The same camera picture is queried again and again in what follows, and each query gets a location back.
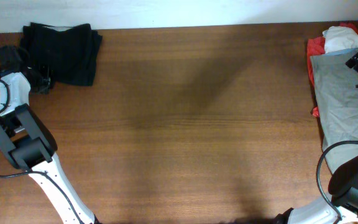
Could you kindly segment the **grey trousers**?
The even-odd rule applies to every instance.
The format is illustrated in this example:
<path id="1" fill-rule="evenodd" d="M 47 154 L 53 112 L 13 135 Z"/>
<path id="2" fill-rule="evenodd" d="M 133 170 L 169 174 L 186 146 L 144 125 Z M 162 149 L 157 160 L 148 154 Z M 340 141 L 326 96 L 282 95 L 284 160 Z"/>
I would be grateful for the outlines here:
<path id="1" fill-rule="evenodd" d="M 347 49 L 310 57 L 324 134 L 322 150 L 340 141 L 358 141 L 358 73 L 346 65 L 357 52 Z"/>

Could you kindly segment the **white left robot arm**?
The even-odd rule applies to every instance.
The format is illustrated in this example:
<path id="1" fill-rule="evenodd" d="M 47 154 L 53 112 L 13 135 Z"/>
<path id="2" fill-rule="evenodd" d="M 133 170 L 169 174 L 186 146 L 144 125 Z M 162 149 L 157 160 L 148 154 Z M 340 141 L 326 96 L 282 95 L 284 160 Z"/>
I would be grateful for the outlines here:
<path id="1" fill-rule="evenodd" d="M 43 190 L 63 223 L 98 223 L 67 179 L 57 142 L 29 106 L 31 93 L 47 94 L 51 73 L 27 66 L 29 53 L 0 48 L 0 151 L 18 177 L 28 175 Z"/>

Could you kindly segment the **red garment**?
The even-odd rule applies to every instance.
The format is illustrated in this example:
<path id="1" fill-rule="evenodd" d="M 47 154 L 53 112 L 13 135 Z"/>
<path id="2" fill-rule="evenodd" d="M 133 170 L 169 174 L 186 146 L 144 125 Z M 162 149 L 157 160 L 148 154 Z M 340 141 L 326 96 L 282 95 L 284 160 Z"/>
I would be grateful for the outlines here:
<path id="1" fill-rule="evenodd" d="M 356 25 L 350 22 L 340 22 L 339 27 L 346 27 L 352 29 L 358 35 L 358 28 Z M 325 54 L 325 38 L 323 36 L 317 37 L 314 39 L 308 39 L 306 45 L 306 61 L 308 68 L 308 76 L 312 86 L 312 90 L 314 90 L 314 76 L 313 76 L 313 67 L 311 64 L 310 57 Z"/>

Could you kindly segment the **white garment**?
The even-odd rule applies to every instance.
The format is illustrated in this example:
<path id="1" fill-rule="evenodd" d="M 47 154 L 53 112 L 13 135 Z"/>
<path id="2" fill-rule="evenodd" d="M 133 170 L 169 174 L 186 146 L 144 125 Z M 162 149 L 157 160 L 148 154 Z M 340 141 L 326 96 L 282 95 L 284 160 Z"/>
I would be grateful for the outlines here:
<path id="1" fill-rule="evenodd" d="M 324 51 L 326 54 L 358 48 L 358 34 L 348 27 L 331 26 L 323 31 L 323 37 L 325 38 Z"/>

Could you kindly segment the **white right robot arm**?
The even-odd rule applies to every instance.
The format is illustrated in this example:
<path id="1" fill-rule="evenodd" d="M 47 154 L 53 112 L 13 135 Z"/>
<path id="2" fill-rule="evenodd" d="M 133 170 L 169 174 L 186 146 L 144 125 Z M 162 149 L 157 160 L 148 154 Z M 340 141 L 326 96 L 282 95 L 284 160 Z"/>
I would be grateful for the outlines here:
<path id="1" fill-rule="evenodd" d="M 290 208 L 274 223 L 358 222 L 358 50 L 312 56 L 314 92 L 323 130 L 322 163 L 332 172 L 320 198 Z"/>

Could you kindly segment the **black shorts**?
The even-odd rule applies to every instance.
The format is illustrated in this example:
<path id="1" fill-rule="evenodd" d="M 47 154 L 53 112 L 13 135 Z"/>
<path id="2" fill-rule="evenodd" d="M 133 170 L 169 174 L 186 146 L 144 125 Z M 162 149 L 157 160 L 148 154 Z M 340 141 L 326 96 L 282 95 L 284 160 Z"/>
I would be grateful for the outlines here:
<path id="1" fill-rule="evenodd" d="M 20 47 L 29 53 L 29 67 L 48 69 L 53 82 L 93 84 L 103 36 L 90 24 L 54 27 L 32 22 L 22 28 L 22 33 Z"/>

